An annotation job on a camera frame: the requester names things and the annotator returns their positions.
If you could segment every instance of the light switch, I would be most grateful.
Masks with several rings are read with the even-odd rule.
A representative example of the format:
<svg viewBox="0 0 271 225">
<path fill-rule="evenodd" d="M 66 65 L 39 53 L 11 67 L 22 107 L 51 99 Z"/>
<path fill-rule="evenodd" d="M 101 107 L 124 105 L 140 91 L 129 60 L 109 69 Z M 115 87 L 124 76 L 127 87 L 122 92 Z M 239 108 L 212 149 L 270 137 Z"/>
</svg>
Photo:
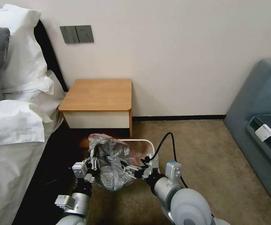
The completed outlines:
<svg viewBox="0 0 271 225">
<path fill-rule="evenodd" d="M 75 26 L 60 27 L 66 44 L 79 43 Z"/>
</svg>

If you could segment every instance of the black bed frame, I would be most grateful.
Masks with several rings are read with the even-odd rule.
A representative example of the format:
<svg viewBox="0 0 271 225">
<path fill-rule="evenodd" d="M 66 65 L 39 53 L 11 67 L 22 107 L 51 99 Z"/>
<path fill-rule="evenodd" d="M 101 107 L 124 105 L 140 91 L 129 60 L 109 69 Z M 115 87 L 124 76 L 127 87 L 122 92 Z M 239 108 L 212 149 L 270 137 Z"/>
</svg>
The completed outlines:
<svg viewBox="0 0 271 225">
<path fill-rule="evenodd" d="M 34 28 L 37 42 L 42 48 L 47 68 L 68 91 L 53 47 L 41 21 Z M 13 221 L 17 224 L 56 224 L 63 210 L 54 205 L 59 194 L 68 194 L 74 181 L 70 167 L 81 160 L 81 153 L 65 122 L 51 135 L 45 146 L 32 180 Z"/>
</svg>

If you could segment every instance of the black baseboard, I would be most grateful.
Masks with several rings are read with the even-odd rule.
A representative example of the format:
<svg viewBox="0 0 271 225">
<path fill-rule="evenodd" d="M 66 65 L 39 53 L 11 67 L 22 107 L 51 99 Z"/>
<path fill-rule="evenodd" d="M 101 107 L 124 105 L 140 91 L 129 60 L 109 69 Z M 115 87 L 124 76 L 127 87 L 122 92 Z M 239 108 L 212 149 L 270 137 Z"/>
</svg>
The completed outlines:
<svg viewBox="0 0 271 225">
<path fill-rule="evenodd" d="M 133 121 L 225 119 L 226 115 L 132 117 Z"/>
</svg>

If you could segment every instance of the gray switch panel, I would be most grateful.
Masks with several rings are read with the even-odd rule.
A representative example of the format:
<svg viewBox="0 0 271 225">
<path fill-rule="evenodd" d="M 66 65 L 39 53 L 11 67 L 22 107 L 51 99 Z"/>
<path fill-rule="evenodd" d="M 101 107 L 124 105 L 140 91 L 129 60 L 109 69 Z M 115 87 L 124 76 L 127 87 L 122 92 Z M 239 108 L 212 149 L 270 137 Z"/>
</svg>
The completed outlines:
<svg viewBox="0 0 271 225">
<path fill-rule="evenodd" d="M 65 26 L 60 27 L 66 44 L 94 42 L 92 28 L 86 26 Z"/>
</svg>

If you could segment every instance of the white drawer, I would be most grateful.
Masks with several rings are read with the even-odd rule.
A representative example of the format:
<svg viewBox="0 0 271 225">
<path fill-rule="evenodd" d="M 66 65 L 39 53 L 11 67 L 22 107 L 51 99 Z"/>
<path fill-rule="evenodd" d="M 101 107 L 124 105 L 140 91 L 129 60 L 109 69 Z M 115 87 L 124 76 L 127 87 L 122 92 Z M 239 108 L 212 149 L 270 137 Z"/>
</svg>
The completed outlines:
<svg viewBox="0 0 271 225">
<path fill-rule="evenodd" d="M 129 128 L 129 112 L 63 112 L 70 128 Z"/>
</svg>

